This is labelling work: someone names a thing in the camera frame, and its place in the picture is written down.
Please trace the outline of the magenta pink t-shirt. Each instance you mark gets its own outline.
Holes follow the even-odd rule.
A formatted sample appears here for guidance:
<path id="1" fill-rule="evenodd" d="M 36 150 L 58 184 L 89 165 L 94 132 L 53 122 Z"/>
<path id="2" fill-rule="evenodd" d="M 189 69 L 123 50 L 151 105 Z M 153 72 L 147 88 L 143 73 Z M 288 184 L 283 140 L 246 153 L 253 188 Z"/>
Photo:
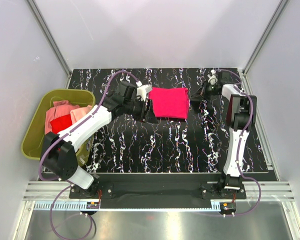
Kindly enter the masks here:
<path id="1" fill-rule="evenodd" d="M 154 87 L 149 93 L 153 103 L 153 111 L 157 118 L 186 120 L 190 108 L 188 89 Z"/>

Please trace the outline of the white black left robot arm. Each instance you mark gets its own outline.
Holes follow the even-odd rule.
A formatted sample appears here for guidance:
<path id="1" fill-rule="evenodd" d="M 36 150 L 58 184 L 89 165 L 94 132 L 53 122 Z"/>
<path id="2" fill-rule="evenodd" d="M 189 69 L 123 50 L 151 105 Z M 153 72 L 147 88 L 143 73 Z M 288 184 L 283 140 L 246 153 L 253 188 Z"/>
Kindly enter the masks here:
<path id="1" fill-rule="evenodd" d="M 98 180 L 79 166 L 77 151 L 95 132 L 122 115 L 131 115 L 135 121 L 156 124 L 153 102 L 148 98 L 149 84 L 120 82 L 116 90 L 102 97 L 79 121 L 55 134 L 44 136 L 41 160 L 43 167 L 58 180 L 80 188 L 87 198 L 98 193 Z"/>

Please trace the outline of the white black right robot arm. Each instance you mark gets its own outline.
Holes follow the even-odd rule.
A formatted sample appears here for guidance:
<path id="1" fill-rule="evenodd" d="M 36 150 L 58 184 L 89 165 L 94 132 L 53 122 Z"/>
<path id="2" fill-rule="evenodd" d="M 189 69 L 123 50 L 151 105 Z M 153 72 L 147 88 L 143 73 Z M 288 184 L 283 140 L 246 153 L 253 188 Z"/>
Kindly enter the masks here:
<path id="1" fill-rule="evenodd" d="M 256 122 L 257 97 L 240 89 L 242 79 L 228 83 L 234 72 L 226 69 L 212 69 L 207 80 L 190 96 L 192 102 L 209 100 L 212 96 L 222 96 L 228 100 L 226 124 L 229 127 L 229 146 L 221 177 L 210 191 L 221 198 L 229 198 L 243 191 L 242 162 L 248 136 Z"/>

